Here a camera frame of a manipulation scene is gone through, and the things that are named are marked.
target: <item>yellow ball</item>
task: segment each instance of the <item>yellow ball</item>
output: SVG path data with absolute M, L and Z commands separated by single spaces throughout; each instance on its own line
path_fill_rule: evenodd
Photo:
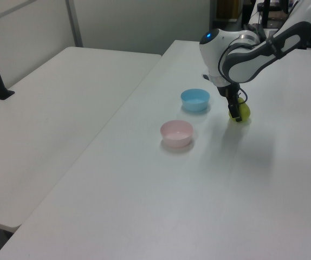
M 242 103 L 243 101 L 244 101 L 243 98 L 241 98 L 241 97 L 238 98 L 239 103 Z M 241 119 L 242 119 L 242 121 L 240 121 L 240 122 L 246 122 L 249 119 L 249 116 L 251 115 L 251 110 L 249 109 L 247 104 L 244 103 L 244 104 L 240 105 L 239 111 L 240 111 L 240 115 L 241 115 Z M 230 112 L 229 112 L 229 117 L 231 120 L 236 122 L 236 119 L 232 118 Z

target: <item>black cable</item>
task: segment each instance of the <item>black cable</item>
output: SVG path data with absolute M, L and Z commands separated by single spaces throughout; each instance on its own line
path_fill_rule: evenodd
M 239 103 L 239 105 L 242 105 L 242 104 L 245 104 L 245 103 L 247 102 L 247 100 L 248 100 L 248 95 L 247 95 L 247 93 L 246 93 L 242 88 L 240 88 L 240 90 L 241 90 L 241 92 L 244 94 L 244 96 L 246 97 L 246 99 L 245 99 L 243 102 Z
M 291 8 L 291 10 L 290 10 L 290 12 L 289 12 L 289 14 L 288 14 L 288 16 L 287 16 L 287 20 L 288 20 L 288 18 L 289 18 L 289 15 L 293 12 L 294 8 L 296 7 L 296 5 L 297 5 L 298 3 L 299 3 L 299 2 L 296 1 L 296 2 L 293 4 L 293 7 Z

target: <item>pink bowl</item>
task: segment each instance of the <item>pink bowl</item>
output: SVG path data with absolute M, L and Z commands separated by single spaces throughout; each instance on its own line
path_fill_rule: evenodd
M 180 148 L 188 145 L 192 139 L 193 127 L 182 120 L 166 122 L 160 128 L 164 143 L 170 147 Z

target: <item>cable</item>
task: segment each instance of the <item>cable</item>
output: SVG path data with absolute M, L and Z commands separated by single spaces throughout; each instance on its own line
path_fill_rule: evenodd
M 239 105 L 242 105 L 242 104 L 245 104 L 245 103 L 247 102 L 247 100 L 248 100 L 248 95 L 247 95 L 247 93 L 246 93 L 242 88 L 240 88 L 240 90 L 241 90 L 241 92 L 244 94 L 244 96 L 246 97 L 246 99 L 245 99 L 243 102 L 239 103 Z

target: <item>table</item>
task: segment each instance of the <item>table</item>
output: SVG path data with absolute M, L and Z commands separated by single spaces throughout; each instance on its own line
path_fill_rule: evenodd
M 67 48 L 0 101 L 0 228 L 37 207 L 159 55 Z
M 311 52 L 294 50 L 242 87 L 229 120 L 197 42 L 175 41 L 0 251 L 2 259 L 311 259 Z M 180 94 L 211 94 L 187 113 Z M 192 123 L 166 147 L 160 126 Z

